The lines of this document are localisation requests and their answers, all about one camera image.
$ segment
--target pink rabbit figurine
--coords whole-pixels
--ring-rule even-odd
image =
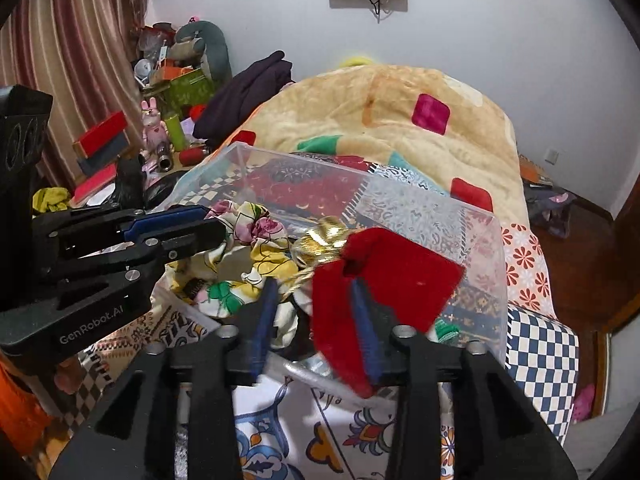
[[[142,141],[149,153],[156,151],[158,144],[169,142],[166,124],[160,116],[160,110],[156,107],[156,98],[149,99],[149,103],[142,101]]]

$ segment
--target orange clothing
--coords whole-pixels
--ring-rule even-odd
[[[19,388],[0,364],[0,428],[20,455],[31,452],[51,420],[38,399]]]

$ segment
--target wooden floor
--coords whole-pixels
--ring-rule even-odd
[[[612,225],[601,216],[572,206],[566,240],[539,228],[533,231],[545,253],[556,315],[578,334],[580,391],[596,379],[594,330],[632,299],[634,286]]]

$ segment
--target magenta square patch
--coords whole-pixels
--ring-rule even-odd
[[[429,94],[420,94],[411,122],[430,132],[444,135],[450,115],[451,111],[446,104]]]

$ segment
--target rabbit ears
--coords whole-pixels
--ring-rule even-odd
[[[156,108],[156,98],[152,97],[151,99],[149,99],[148,104],[146,103],[146,101],[142,101],[140,103],[140,106],[143,110],[153,110],[154,108]]]

